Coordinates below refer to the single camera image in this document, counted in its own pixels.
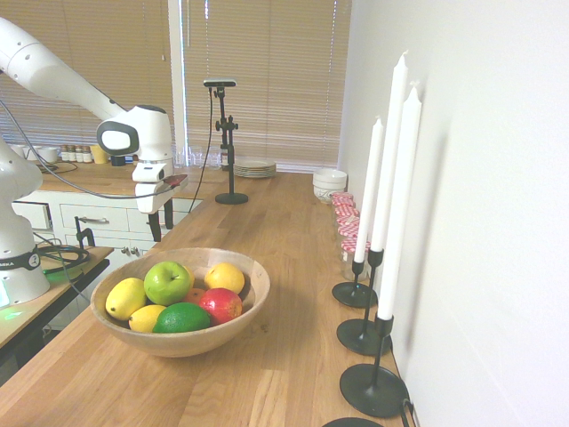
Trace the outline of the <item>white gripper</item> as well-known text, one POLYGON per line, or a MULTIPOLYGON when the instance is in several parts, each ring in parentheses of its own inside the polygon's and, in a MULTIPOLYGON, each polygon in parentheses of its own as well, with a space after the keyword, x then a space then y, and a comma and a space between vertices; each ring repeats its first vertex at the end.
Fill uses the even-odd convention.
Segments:
POLYGON ((136 165, 132 179, 136 183, 135 196, 137 207, 140 212, 148 215, 148 225, 150 227, 153 240, 162 240, 162 231, 159 222, 160 207, 164 206, 164 224, 171 230, 173 224, 173 200, 171 197, 174 190, 164 182, 165 178, 173 176, 173 162, 143 162, 139 161, 136 165))

